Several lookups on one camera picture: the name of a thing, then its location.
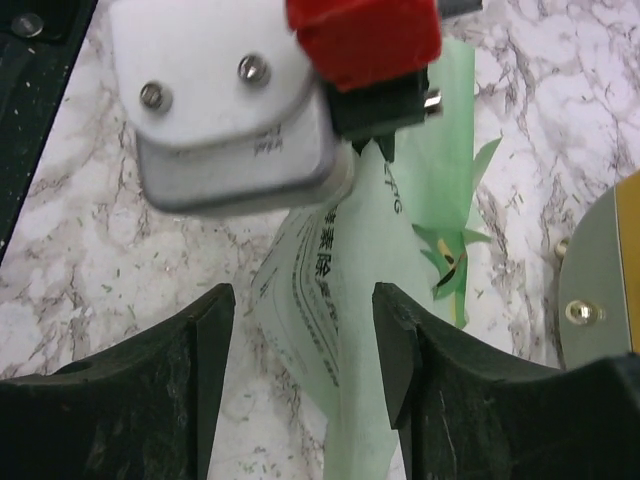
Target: gray marble vein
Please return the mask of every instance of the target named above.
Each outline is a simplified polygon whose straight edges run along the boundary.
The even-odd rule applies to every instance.
[[[0,378],[51,373],[175,313],[238,295],[210,478],[319,479],[324,420],[268,348],[249,285],[284,212],[201,221],[145,203],[100,0],[0,268]],[[622,0],[490,0],[448,23],[476,47],[476,143],[504,136],[477,191],[469,333],[561,364],[557,241],[640,165],[640,13]],[[389,478],[404,478],[396,455]]]

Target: white marble table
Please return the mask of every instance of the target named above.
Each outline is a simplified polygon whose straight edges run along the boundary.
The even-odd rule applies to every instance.
[[[51,373],[219,282],[238,296],[210,478],[319,479],[323,421],[247,315],[283,213],[160,215],[143,200],[101,0],[0,268],[0,377]],[[477,203],[467,330],[558,365],[553,246],[640,165],[640,14],[624,0],[491,0],[446,30],[477,46],[477,144],[504,141]],[[390,478],[402,478],[396,458]]]

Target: robotic arm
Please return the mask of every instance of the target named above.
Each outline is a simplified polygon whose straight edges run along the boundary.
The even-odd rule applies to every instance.
[[[226,216],[338,200],[354,150],[441,111],[433,0],[120,0],[115,66],[148,201]]]

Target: yellow panel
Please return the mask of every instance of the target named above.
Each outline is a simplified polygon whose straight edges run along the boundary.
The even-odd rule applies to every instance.
[[[618,184],[616,207],[631,345],[640,353],[640,172]]]

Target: red plastic block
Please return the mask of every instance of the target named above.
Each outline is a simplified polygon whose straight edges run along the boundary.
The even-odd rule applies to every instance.
[[[440,56],[435,0],[286,0],[289,26],[341,91],[424,68]]]

